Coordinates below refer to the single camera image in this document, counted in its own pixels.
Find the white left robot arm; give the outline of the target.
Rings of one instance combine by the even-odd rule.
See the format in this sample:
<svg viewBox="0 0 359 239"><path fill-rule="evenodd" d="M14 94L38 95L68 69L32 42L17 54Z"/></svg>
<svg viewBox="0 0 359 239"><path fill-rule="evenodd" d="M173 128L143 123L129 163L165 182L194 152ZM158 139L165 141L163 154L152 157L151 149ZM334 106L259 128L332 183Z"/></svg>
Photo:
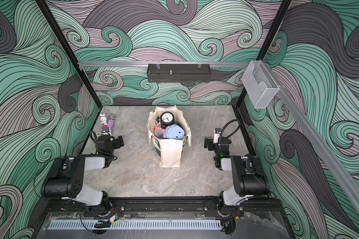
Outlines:
<svg viewBox="0 0 359 239"><path fill-rule="evenodd" d="M92 139L96 154L56 158L42 184L41 195L48 199L73 200L87 207L101 206L110 209L109 196L84 183L84 173L108 168L117 159L114 150L124 146L122 136L102 135Z"/></svg>

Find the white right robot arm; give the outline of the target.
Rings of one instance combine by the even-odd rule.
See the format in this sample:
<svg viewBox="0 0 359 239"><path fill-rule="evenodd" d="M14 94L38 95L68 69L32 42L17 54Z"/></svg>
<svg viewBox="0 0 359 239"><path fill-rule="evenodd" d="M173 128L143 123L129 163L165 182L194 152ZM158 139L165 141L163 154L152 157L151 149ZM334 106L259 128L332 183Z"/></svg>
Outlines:
<svg viewBox="0 0 359 239"><path fill-rule="evenodd" d="M260 163L250 155L228 156L230 144L231 140L227 137L222 137L220 142L207 137L204 139L204 148L215 154L215 167L232 175L232 186L220 193L220 203L223 206L238 206L253 197L267 195L270 190Z"/></svg>

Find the floral canvas tote bag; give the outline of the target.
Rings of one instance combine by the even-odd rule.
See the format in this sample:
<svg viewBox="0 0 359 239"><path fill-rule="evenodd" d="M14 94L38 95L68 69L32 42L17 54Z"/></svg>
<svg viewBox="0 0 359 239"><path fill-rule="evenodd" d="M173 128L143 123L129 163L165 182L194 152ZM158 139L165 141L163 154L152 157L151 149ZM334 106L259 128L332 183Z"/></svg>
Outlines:
<svg viewBox="0 0 359 239"><path fill-rule="evenodd" d="M184 138L182 140L165 138L158 139L157 137L155 137L154 128L156 125L160 125L160 116L163 112L171 112L174 114L174 117L176 119L174 124L179 125L185 132ZM153 142L156 148L156 152L160 157L160 167L180 167L180 159L183 146L185 145L185 143L188 143L188 146L191 146L191 130L187 121L183 117L183 112L175 106L169 108L156 107L153 112L150 112L150 116L147 121L147 129L149 141Z"/></svg>

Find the pink twin-bell alarm clock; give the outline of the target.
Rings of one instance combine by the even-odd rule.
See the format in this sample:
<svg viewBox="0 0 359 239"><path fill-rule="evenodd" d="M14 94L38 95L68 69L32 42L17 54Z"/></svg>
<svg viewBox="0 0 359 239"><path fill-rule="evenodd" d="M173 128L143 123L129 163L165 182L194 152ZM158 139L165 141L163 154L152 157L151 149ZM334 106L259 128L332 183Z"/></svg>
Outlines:
<svg viewBox="0 0 359 239"><path fill-rule="evenodd" d="M156 125L154 128L154 135L158 139L164 139L165 129L162 129L160 125Z"/></svg>

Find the black twin-bell alarm clock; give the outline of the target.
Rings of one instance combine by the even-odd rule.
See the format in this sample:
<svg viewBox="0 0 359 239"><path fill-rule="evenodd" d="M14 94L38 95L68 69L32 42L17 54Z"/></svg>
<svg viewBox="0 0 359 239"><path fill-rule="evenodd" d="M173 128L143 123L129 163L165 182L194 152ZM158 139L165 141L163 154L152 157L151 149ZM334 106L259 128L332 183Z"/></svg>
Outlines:
<svg viewBox="0 0 359 239"><path fill-rule="evenodd" d="M160 116L160 125L162 128L173 125L175 123L174 114L171 112L163 112Z"/></svg>

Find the light blue square clock back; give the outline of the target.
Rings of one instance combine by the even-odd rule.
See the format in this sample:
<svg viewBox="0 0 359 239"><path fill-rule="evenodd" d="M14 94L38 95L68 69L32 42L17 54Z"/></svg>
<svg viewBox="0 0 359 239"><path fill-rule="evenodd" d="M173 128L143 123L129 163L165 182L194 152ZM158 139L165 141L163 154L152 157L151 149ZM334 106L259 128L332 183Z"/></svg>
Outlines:
<svg viewBox="0 0 359 239"><path fill-rule="evenodd" d="M184 138L184 130L177 124L166 127L163 137L165 139L182 140Z"/></svg>

